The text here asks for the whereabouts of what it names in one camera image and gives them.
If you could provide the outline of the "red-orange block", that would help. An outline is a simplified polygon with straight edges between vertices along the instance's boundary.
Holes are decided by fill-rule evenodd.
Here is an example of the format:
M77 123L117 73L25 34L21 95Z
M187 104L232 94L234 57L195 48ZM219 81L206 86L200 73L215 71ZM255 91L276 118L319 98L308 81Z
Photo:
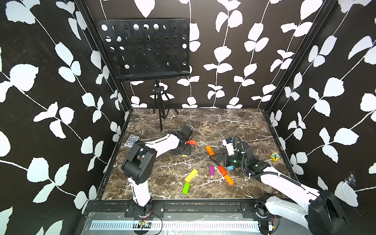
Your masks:
M223 166L218 166L217 169L219 170L220 174L224 177L225 175L228 174L228 172L226 171L226 169L223 167Z

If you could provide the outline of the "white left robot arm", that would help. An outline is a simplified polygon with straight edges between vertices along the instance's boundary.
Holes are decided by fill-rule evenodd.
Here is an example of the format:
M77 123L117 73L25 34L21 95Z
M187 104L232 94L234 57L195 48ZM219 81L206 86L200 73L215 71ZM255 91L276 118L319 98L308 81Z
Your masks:
M152 197L149 193L148 179L152 174L156 159L167 153L187 154L192 147L189 141L193 137L194 123L185 123L177 132L169 132L165 136L151 142L141 142L129 149L122 164L122 171L132 189L131 208L141 219L152 215Z

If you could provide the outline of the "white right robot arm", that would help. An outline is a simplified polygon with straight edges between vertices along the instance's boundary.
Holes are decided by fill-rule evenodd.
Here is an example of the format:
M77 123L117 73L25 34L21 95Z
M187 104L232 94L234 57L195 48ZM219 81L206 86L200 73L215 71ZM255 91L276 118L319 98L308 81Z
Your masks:
M226 181L233 185L225 167L239 167L248 178L266 184L289 198L272 195L256 200L251 209L259 218L280 216L307 228L313 235L338 235L350 224L338 198L330 191L319 191L282 174L266 161L254 156L252 147L239 137L223 140L227 153L216 154L206 147L210 159Z

